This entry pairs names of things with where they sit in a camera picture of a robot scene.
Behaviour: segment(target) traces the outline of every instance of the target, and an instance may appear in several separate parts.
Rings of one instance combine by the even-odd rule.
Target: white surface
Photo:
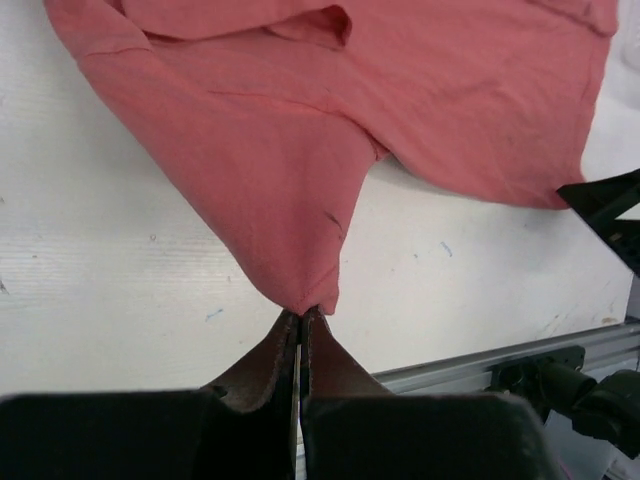
[[[96,98],[39,0],[0,2],[0,45],[0,393],[209,381],[279,309]],[[591,178],[640,163],[621,58]],[[368,176],[341,263],[331,326],[372,371],[622,321],[631,281],[570,212],[451,195],[393,163]]]

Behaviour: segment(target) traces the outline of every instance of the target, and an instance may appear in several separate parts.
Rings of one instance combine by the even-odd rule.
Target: pink cloth
[[[387,149],[441,187],[563,208],[617,28],[615,0],[45,4],[98,95],[297,313],[334,311],[355,202]]]

